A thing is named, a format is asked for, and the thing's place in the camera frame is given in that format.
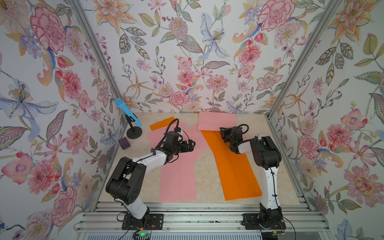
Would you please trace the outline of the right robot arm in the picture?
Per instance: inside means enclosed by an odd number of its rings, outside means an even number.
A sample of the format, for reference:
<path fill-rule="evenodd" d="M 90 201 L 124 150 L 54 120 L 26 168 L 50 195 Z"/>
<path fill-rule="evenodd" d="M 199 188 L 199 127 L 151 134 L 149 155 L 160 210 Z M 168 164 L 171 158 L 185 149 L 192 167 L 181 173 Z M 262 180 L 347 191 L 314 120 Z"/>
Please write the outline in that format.
<path fill-rule="evenodd" d="M 278 170 L 282 155 L 272 138 L 254 137 L 243 139 L 249 126 L 241 124 L 232 128 L 220 128 L 223 142 L 231 152 L 239 155 L 252 153 L 254 162 L 262 169 L 263 186 L 260 211 L 257 214 L 243 214 L 242 225 L 246 230 L 281 231 L 286 229 L 278 196 Z"/>

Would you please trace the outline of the orange paper sheet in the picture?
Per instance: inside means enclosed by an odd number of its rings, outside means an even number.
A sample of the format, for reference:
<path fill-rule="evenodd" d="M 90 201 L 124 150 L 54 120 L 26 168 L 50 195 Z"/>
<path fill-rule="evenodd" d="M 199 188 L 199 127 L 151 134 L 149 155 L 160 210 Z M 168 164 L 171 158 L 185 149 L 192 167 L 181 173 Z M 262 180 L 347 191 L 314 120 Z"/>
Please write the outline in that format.
<path fill-rule="evenodd" d="M 225 200 L 261 197 L 262 190 L 247 155 L 233 153 L 220 132 L 202 131 L 202 134 L 215 156 Z"/>

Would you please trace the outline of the large pink paper sheet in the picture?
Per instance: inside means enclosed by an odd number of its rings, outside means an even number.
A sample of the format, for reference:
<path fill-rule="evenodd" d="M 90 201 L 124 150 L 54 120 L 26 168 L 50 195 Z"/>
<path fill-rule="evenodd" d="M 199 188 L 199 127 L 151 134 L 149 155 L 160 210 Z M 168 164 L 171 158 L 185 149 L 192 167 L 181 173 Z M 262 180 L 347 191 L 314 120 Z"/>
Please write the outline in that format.
<path fill-rule="evenodd" d="M 147 203 L 185 202 L 197 199 L 197 184 L 195 177 L 195 162 L 208 149 L 203 134 L 194 125 L 188 128 L 181 122 L 184 139 L 196 142 L 190 153 L 180 153 L 179 158 L 171 164 L 166 164 L 145 177 L 144 192 L 141 197 Z"/>

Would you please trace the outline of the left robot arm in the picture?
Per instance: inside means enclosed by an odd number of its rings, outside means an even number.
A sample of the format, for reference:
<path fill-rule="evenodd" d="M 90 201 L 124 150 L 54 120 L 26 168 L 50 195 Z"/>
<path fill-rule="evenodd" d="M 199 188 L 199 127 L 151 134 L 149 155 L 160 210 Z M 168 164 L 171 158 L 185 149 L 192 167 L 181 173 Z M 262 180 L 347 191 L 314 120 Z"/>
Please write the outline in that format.
<path fill-rule="evenodd" d="M 140 198 L 146 173 L 173 162 L 180 153 L 193 152 L 196 143 L 183 139 L 181 132 L 166 132 L 151 152 L 139 158 L 119 160 L 106 184 L 106 192 L 126 210 L 123 227 L 143 230 L 150 220 L 150 209 Z"/>

